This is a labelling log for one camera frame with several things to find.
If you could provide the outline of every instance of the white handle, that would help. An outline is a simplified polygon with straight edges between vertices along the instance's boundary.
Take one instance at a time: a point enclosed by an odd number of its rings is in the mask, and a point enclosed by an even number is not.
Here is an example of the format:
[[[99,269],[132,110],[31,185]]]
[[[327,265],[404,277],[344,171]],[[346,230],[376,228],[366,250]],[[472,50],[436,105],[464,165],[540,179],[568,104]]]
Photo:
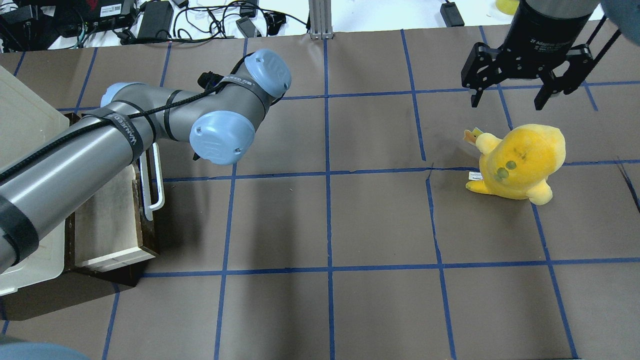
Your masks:
[[[160,150],[157,143],[151,145],[154,155],[154,165],[156,168],[156,184],[158,191],[158,201],[155,204],[151,203],[151,189],[150,189],[150,177],[147,171],[147,156],[146,154],[140,156],[140,181],[142,182],[142,202],[145,208],[145,217],[149,221],[153,221],[153,211],[162,208],[164,205],[164,183],[162,180],[162,168],[160,166]]]

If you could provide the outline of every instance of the light blue joint cap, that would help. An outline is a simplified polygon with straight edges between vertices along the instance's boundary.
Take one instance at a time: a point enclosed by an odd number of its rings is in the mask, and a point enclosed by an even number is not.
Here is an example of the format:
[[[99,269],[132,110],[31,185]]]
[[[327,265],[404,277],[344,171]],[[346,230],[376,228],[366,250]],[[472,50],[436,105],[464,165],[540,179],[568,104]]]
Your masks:
[[[133,85],[133,84],[142,84],[142,83],[115,83],[107,88],[107,91],[102,96],[100,100],[100,107],[103,108],[109,104],[115,95],[122,90],[125,86]]]
[[[640,0],[602,0],[600,4],[622,35],[640,45]]]
[[[189,143],[201,158],[218,165],[237,163],[255,137],[253,124],[233,111],[202,115],[191,127]]]
[[[45,343],[8,343],[0,345],[0,359],[89,360],[70,348]]]
[[[291,71],[287,64],[269,49],[260,49],[247,56],[244,64],[255,82],[276,99],[291,87]]]

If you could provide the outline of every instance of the stuffed duck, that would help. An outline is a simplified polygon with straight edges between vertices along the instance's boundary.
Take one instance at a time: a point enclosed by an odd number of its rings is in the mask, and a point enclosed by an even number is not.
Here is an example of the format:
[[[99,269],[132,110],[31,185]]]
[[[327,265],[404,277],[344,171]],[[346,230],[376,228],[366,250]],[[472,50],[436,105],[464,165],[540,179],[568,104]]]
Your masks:
[[[549,175],[564,162],[566,150],[560,129],[528,124],[511,130],[504,139],[475,128],[465,130],[465,140],[480,155],[482,180],[469,181],[467,189],[509,199],[529,199],[544,205],[553,197]]]

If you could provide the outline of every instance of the black cable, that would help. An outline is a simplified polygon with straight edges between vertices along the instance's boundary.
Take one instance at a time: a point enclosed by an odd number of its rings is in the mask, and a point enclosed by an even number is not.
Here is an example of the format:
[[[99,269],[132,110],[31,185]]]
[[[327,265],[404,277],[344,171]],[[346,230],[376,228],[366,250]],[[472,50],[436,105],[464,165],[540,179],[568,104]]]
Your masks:
[[[611,38],[607,41],[606,44],[604,44],[604,46],[602,47],[602,50],[600,50],[600,52],[598,53],[598,56],[596,56],[595,60],[593,60],[591,68],[589,69],[589,71],[587,71],[587,74],[584,76],[584,79],[586,79],[587,76],[589,76],[593,68],[595,68],[596,65],[598,65],[598,63],[600,62],[604,54],[609,50],[609,48],[613,45],[613,43],[616,42],[616,40],[620,37],[621,34],[622,33],[620,32],[620,29],[618,29],[616,30],[615,33],[613,33],[613,35],[611,35]]]
[[[84,127],[81,127],[78,130],[72,131],[69,134],[63,135],[61,137],[59,137],[58,139],[55,139],[54,141],[52,141],[51,143],[48,143],[47,145],[43,146],[41,149],[37,150],[36,152],[34,152],[33,154],[27,156],[26,158],[24,158],[22,161],[20,161],[19,163],[15,164],[14,166],[8,168],[7,170],[5,170],[2,174],[0,174],[0,183],[4,182],[5,180],[9,179],[10,177],[14,176],[15,174],[19,173],[20,171],[24,170],[26,167],[28,167],[29,165],[31,165],[32,163],[34,163],[37,160],[40,160],[40,158],[44,157],[45,155],[47,155],[47,153],[51,152],[53,149],[64,145],[65,143],[77,138],[78,136],[88,133],[90,131],[99,129],[101,127],[104,126],[108,126],[109,122],[96,122],[95,124],[91,124],[91,125],[87,125]]]
[[[187,5],[185,9],[186,9],[186,10],[190,10],[191,8],[189,7],[189,5]],[[196,26],[195,24],[193,24],[193,23],[189,20],[189,12],[185,12],[185,13],[184,13],[184,18],[187,20],[187,23],[189,23],[189,25],[193,26],[193,27],[194,27],[196,30],[198,30],[199,32],[201,32],[201,33],[205,33],[205,34],[206,34],[206,33],[209,33],[209,34],[210,34],[210,32],[208,32],[207,30],[202,30],[202,29],[200,29],[198,26]]]
[[[596,26],[596,28],[593,30],[593,32],[591,33],[591,36],[589,37],[589,40],[587,40],[587,45],[591,45],[591,42],[593,41],[593,38],[596,37],[596,34],[598,33],[598,31],[600,31],[600,28],[602,27],[602,25],[604,25],[604,22],[607,20],[607,16],[603,15],[602,19],[600,19],[600,22],[598,23],[598,25]]]
[[[158,30],[158,32],[156,33],[156,38],[161,38],[158,35],[160,35],[161,33],[166,33],[167,39],[169,39],[171,37],[171,34],[169,34],[168,30],[165,29],[160,29]]]
[[[240,61],[238,61],[236,63],[236,66],[234,66],[234,68],[231,70],[231,74],[235,74],[238,71],[238,69],[240,69],[240,66],[244,63],[244,59],[246,59],[247,56],[251,56],[252,54],[253,53],[244,55],[240,59]],[[212,87],[212,88],[210,88],[208,90],[204,90],[203,92],[201,92],[199,94],[196,94],[194,96],[188,97],[188,98],[180,100],[178,102],[172,102],[172,103],[167,104],[167,105],[159,106],[159,107],[151,109],[151,110],[147,110],[147,111],[143,111],[143,112],[140,112],[140,113],[135,113],[135,114],[129,115],[129,118],[130,119],[135,119],[136,117],[143,117],[143,116],[147,116],[147,115],[158,113],[160,111],[164,111],[164,110],[168,110],[168,109],[171,109],[171,108],[176,108],[178,106],[182,106],[182,105],[185,105],[185,104],[189,104],[190,102],[194,102],[196,100],[199,100],[199,99],[201,99],[201,98],[203,98],[203,97],[205,97],[207,95],[211,95],[214,92],[219,92],[220,90],[224,89],[226,85],[227,85],[227,83],[218,83],[216,86],[214,86],[214,87]]]
[[[228,9],[231,9],[231,8],[239,8],[239,7],[242,7],[242,6],[246,6],[246,7],[249,7],[249,8],[254,8],[254,9],[256,9],[256,10],[259,10],[259,11],[262,13],[262,17],[264,18],[265,26],[266,26],[266,28],[267,28],[267,29],[269,28],[268,21],[267,21],[267,14],[268,14],[268,13],[283,14],[283,15],[285,15],[286,17],[290,17],[290,18],[294,19],[295,21],[298,21],[300,24],[303,24],[303,25],[305,25],[305,26],[307,25],[307,23],[306,23],[306,22],[304,22],[304,21],[300,20],[299,18],[297,18],[297,17],[295,17],[295,16],[293,16],[293,15],[289,15],[288,13],[279,12],[279,11],[277,11],[277,10],[264,9],[264,8],[261,8],[261,7],[257,6],[257,5],[254,5],[254,4],[251,4],[251,3],[247,3],[246,1],[236,0],[236,1],[232,1],[231,3],[229,3],[229,4],[227,4],[227,5],[217,5],[217,6],[195,6],[195,7],[187,7],[187,8],[184,8],[184,9],[180,10],[180,11],[176,14],[176,16],[175,16],[175,20],[174,20],[174,22],[173,22],[173,26],[172,26],[172,33],[173,33],[173,36],[174,36],[174,37],[178,37],[178,36],[177,36],[177,20],[178,20],[178,18],[180,17],[180,15],[182,15],[183,13],[185,13],[185,17],[187,18],[187,22],[188,22],[190,25],[192,25],[194,28],[196,28],[197,30],[201,31],[202,33],[206,33],[206,31],[203,31],[202,29],[200,29],[200,28],[196,27],[196,26],[195,26],[195,25],[194,25],[194,24],[193,24],[193,23],[188,19],[188,15],[186,15],[186,13],[187,13],[187,11],[188,11],[188,10],[198,11],[198,12],[208,12],[210,16],[212,15],[212,13],[213,13],[213,12],[222,10],[222,12],[223,12],[222,20],[221,20],[221,21],[217,21],[217,22],[216,22],[216,21],[213,21],[212,23],[210,23],[210,24],[209,24],[209,30],[210,30],[210,31],[209,31],[209,33],[210,33],[210,34],[213,34],[213,26],[214,26],[214,24],[215,24],[215,25],[216,25],[216,27],[217,27],[217,28],[218,28],[218,30],[219,30],[219,34],[221,34],[224,38],[227,38],[227,37],[228,37],[228,36],[227,36],[227,30],[226,30],[225,25],[224,25],[224,23],[225,23],[225,19],[226,19],[228,16],[233,16],[233,15],[237,15],[237,16],[239,16],[239,14],[238,14],[238,13],[230,13],[230,14],[227,14],[227,11],[228,11]]]
[[[189,40],[193,40],[193,37],[191,37],[191,34],[189,34],[189,32],[186,31],[185,29],[178,29],[178,37],[180,37],[180,31],[184,31],[185,33],[187,33],[187,35],[189,35]]]
[[[98,30],[97,26],[94,26],[93,29],[91,31],[89,31],[89,34],[86,34],[84,36],[84,39],[82,39],[82,41],[80,42],[80,44],[78,45],[78,48],[82,49],[84,47],[84,43],[86,43],[89,38],[91,37],[91,35],[94,35]]]

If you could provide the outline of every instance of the black velcro strap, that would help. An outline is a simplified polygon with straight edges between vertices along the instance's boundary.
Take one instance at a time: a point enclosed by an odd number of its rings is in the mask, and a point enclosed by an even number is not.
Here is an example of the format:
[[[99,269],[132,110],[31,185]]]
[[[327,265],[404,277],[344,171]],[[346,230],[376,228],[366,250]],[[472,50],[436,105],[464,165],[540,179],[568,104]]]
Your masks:
[[[136,161],[136,159],[145,152],[142,137],[127,115],[117,113],[109,108],[99,108],[87,111],[85,115],[91,115],[101,119],[102,121],[111,122],[111,124],[118,129],[120,133],[122,133],[122,136],[124,136],[129,142],[131,151],[133,152],[131,163]]]
[[[178,95],[179,92],[181,92],[182,90],[176,90],[174,92],[171,93],[171,95],[169,95],[169,98],[167,98],[166,100],[166,104],[165,105],[169,105],[173,102],[173,100],[175,99],[175,96]],[[173,136],[173,133],[171,132],[171,124],[169,122],[169,112],[171,111],[171,108],[167,109],[164,111],[164,130],[166,131],[166,134],[169,135],[169,139],[173,140],[173,141],[178,141],[178,139],[176,139]]]
[[[130,107],[136,109],[138,112],[143,113],[145,112],[144,110],[142,110],[141,107],[139,107],[138,105],[135,105],[133,102],[131,101],[126,101],[126,100],[114,100],[113,102],[121,102],[123,104],[127,104]],[[154,142],[156,142],[156,126],[154,125],[154,121],[151,120],[151,117],[149,115],[145,115],[145,119],[147,120],[147,122],[149,123],[149,126],[151,127],[151,132],[154,134]]]
[[[4,238],[15,251],[13,265],[38,249],[40,240],[31,220],[2,195],[0,195],[0,228],[5,233]]]
[[[232,74],[222,78],[222,80],[220,80],[220,83],[236,84],[252,92],[258,97],[258,99],[260,99],[260,102],[262,102],[262,106],[264,107],[264,114],[266,115],[267,107],[271,104],[269,102],[269,94],[267,94],[267,92],[264,91],[260,87],[260,85],[256,84],[253,79],[246,79],[241,76]]]

